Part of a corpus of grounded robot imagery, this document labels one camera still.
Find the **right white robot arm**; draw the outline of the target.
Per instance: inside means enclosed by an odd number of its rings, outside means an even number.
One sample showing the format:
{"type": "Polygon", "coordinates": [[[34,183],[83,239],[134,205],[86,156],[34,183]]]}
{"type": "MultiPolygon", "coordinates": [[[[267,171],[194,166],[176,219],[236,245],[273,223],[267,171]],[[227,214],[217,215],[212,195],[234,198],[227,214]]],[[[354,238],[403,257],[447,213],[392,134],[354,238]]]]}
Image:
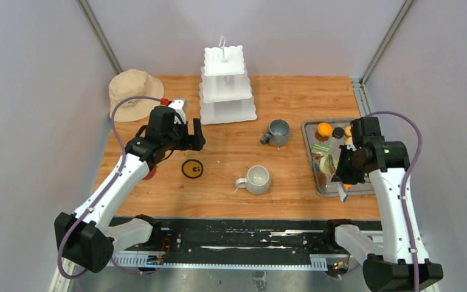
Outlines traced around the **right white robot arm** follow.
{"type": "Polygon", "coordinates": [[[383,244],[378,246],[347,221],[323,237],[325,249],[345,249],[362,266],[370,291],[423,291],[443,278],[421,240],[410,193],[412,166],[402,142],[368,142],[356,150],[343,145],[336,177],[343,183],[368,176],[377,197],[383,244]]]}

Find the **green frosted donut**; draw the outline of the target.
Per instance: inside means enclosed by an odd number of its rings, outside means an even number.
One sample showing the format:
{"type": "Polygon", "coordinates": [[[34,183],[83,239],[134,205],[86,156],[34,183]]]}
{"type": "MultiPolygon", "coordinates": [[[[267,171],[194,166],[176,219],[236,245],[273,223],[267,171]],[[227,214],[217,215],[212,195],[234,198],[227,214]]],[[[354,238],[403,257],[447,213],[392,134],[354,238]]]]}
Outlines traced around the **green frosted donut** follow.
{"type": "Polygon", "coordinates": [[[337,160],[332,155],[322,156],[319,160],[319,170],[325,175],[334,175],[337,169],[337,160]]]}

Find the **metal tongs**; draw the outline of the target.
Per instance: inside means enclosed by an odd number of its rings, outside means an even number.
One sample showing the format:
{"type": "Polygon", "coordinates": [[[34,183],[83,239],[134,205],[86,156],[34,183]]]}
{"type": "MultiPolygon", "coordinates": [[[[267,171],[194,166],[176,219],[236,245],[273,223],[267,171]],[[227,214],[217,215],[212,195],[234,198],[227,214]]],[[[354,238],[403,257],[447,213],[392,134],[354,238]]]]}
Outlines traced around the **metal tongs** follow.
{"type": "MultiPolygon", "coordinates": [[[[334,165],[334,159],[331,154],[320,158],[319,170],[324,180],[322,184],[324,187],[328,187],[332,183],[332,180],[336,177],[336,166],[334,165]]],[[[349,198],[346,185],[340,181],[334,181],[333,184],[336,187],[340,200],[343,203],[346,203],[349,198]]]]}

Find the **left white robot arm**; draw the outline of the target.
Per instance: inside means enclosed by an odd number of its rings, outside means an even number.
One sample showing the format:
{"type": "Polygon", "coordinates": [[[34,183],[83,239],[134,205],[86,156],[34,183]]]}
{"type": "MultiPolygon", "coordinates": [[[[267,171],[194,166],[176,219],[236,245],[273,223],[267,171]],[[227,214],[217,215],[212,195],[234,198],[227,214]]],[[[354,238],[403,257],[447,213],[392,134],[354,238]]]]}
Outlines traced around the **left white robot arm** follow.
{"type": "Polygon", "coordinates": [[[175,150],[200,151],[205,143],[199,118],[193,119],[193,134],[189,134],[183,109],[156,106],[132,140],[120,144],[121,157],[98,189],[73,213],[62,212],[55,219],[59,272],[74,279],[63,270],[63,259],[98,273],[114,254],[136,244],[147,251],[157,250],[162,235],[155,231],[155,219],[138,215],[121,225],[109,224],[130,192],[158,163],[175,150]]]}

